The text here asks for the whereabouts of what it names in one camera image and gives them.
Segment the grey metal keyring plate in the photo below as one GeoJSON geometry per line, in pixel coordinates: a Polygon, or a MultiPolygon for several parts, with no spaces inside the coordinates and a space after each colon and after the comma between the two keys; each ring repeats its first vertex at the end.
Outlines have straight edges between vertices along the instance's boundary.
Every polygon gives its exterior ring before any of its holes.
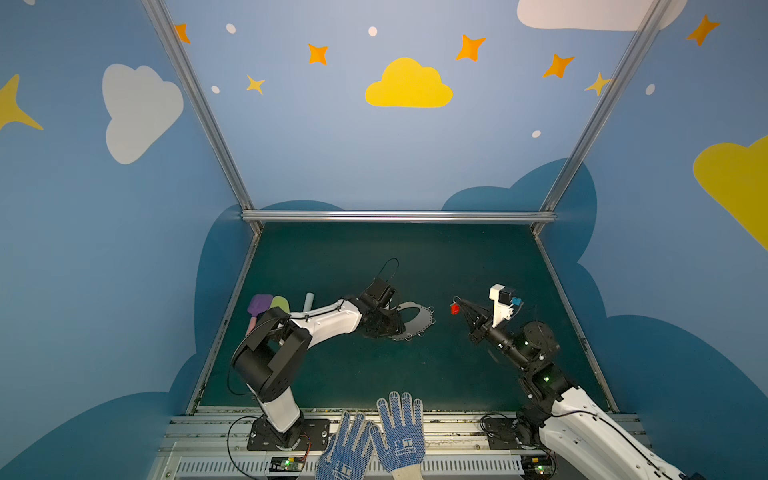
{"type": "Polygon", "coordinates": [[[425,307],[412,301],[403,302],[396,307],[399,313],[403,311],[417,310],[416,315],[404,322],[404,331],[390,337],[393,341],[410,341],[422,336],[424,332],[435,323],[434,308],[425,307]]]}

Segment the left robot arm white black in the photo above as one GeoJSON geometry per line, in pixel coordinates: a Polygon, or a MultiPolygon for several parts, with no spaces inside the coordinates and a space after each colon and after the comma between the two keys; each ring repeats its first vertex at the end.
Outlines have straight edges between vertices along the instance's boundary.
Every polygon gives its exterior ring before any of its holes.
{"type": "Polygon", "coordinates": [[[273,432],[295,432],[302,418],[291,386],[308,351],[337,336],[362,332],[370,338],[401,334],[405,324],[391,305],[395,288],[376,277],[359,295],[308,312],[264,312],[235,349],[231,366],[255,395],[273,432]]]}

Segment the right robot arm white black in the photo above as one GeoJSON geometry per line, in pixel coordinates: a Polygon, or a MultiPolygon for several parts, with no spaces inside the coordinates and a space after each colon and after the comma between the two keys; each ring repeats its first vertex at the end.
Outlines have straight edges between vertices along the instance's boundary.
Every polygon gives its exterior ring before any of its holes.
{"type": "Polygon", "coordinates": [[[701,479],[662,459],[614,421],[558,367],[560,351],[552,329],[530,321],[515,331],[508,323],[523,302],[512,290],[496,285],[493,307],[456,297],[451,313],[464,316],[469,339],[488,343],[519,373],[530,405],[517,412],[520,445],[536,443],[568,461],[588,479],[701,479]]]}

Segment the green spatula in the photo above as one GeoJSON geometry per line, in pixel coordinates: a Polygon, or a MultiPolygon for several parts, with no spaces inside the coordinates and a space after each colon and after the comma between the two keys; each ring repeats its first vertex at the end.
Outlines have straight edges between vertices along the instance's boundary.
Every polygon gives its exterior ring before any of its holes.
{"type": "Polygon", "coordinates": [[[273,308],[279,308],[285,313],[291,312],[289,301],[283,296],[274,296],[272,298],[272,301],[270,303],[270,309],[273,309],[273,308]]]}

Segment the purple spatula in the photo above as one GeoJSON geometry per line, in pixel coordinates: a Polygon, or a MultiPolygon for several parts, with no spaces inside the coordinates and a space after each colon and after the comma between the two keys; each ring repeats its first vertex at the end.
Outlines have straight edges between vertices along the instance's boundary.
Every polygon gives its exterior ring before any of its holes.
{"type": "Polygon", "coordinates": [[[247,335],[255,329],[258,317],[271,308],[273,299],[274,297],[270,294],[256,294],[252,297],[247,307],[247,312],[250,315],[246,330],[247,335]]]}

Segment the right blue dotted work glove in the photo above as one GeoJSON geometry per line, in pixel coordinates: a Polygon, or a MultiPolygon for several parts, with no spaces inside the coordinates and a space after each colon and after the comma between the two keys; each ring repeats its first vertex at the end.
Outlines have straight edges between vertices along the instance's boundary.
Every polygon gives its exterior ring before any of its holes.
{"type": "Polygon", "coordinates": [[[410,393],[393,391],[377,401],[381,427],[369,434],[378,460],[395,480],[422,480],[425,457],[423,402],[410,393]]]}

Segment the blue dotted work glove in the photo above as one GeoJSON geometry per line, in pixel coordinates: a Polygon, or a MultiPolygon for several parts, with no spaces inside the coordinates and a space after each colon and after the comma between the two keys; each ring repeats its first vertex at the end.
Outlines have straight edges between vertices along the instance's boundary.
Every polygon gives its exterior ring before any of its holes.
{"type": "Polygon", "coordinates": [[[369,434],[378,460],[395,480],[422,480],[425,457],[423,402],[410,393],[393,391],[377,401],[381,427],[369,434]]]}
{"type": "Polygon", "coordinates": [[[344,412],[336,434],[317,462],[315,478],[362,480],[373,455],[371,426],[362,412],[344,412]]]}

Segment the left blue dotted work glove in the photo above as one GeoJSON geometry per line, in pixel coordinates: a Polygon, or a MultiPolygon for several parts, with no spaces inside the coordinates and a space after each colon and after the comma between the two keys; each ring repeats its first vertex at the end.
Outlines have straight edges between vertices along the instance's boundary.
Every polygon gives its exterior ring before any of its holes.
{"type": "Polygon", "coordinates": [[[336,434],[317,462],[315,478],[362,480],[373,455],[371,426],[362,412],[344,412],[336,434]]]}

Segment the right green circuit board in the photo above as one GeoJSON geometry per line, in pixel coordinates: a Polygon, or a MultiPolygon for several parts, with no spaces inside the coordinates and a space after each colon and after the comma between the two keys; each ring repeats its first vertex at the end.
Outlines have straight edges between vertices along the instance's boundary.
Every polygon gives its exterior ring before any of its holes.
{"type": "Polygon", "coordinates": [[[524,480],[549,480],[557,471],[556,462],[548,456],[522,456],[524,480]]]}

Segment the green circuit board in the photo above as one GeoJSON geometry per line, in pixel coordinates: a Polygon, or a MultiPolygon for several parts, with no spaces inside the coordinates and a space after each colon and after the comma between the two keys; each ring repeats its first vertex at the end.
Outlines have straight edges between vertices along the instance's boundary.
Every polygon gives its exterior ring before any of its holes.
{"type": "Polygon", "coordinates": [[[548,456],[522,456],[524,480],[549,480],[557,471],[556,462],[548,456]]]}
{"type": "Polygon", "coordinates": [[[299,457],[272,457],[268,471],[274,473],[300,474],[304,469],[305,461],[299,457]]]}

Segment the left green circuit board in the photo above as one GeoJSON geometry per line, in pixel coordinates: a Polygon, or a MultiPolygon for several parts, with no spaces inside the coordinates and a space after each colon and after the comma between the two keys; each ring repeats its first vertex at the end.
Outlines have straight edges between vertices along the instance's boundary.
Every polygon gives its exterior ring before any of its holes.
{"type": "Polygon", "coordinates": [[[300,474],[304,469],[305,461],[299,457],[272,457],[268,471],[274,473],[300,474]]]}

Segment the aluminium rear frame bar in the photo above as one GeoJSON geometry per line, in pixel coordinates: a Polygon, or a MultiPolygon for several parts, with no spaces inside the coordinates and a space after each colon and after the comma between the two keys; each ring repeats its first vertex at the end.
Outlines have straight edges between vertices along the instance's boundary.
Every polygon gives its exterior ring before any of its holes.
{"type": "Polygon", "coordinates": [[[450,211],[310,211],[244,210],[251,222],[350,222],[350,223],[445,223],[445,224],[533,224],[552,223],[553,212],[450,212],[450,211]]]}

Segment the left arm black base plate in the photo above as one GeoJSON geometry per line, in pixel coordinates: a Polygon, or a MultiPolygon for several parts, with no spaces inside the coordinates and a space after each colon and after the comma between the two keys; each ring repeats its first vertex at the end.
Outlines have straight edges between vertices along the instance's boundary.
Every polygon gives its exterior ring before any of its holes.
{"type": "Polygon", "coordinates": [[[254,421],[248,437],[248,451],[324,451],[330,437],[327,419],[300,418],[286,432],[278,432],[266,417],[254,421]]]}

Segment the aluminium right frame post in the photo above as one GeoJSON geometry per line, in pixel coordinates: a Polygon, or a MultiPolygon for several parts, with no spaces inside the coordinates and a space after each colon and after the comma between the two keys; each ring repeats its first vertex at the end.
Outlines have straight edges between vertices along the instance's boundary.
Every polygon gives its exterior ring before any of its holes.
{"type": "Polygon", "coordinates": [[[662,20],[671,5],[672,1],[670,0],[655,0],[650,3],[645,16],[613,72],[612,81],[600,96],[574,149],[568,156],[539,209],[541,219],[534,222],[531,226],[531,232],[535,237],[539,237],[543,231],[546,224],[545,219],[550,222],[554,221],[555,210],[558,204],[606,125],[626,87],[650,50],[656,36],[662,29],[662,20]]]}

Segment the aluminium frame post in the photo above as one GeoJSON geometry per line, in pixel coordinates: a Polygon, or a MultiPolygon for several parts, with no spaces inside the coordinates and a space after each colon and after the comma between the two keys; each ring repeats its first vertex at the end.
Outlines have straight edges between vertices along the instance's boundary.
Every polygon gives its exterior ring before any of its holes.
{"type": "Polygon", "coordinates": [[[226,144],[221,129],[214,118],[205,93],[185,51],[183,42],[180,40],[175,25],[172,23],[172,18],[165,2],[142,0],[141,3],[181,81],[183,90],[195,111],[213,153],[240,206],[241,212],[253,210],[254,205],[245,182],[226,144]]]}
{"type": "Polygon", "coordinates": [[[650,50],[656,36],[662,29],[662,20],[671,5],[672,1],[670,0],[655,0],[650,3],[645,16],[613,72],[612,81],[600,96],[574,149],[568,156],[539,209],[541,219],[534,222],[531,226],[531,232],[535,237],[539,237],[543,231],[546,224],[545,219],[550,222],[554,221],[555,210],[558,204],[606,125],[626,87],[650,50]]]}

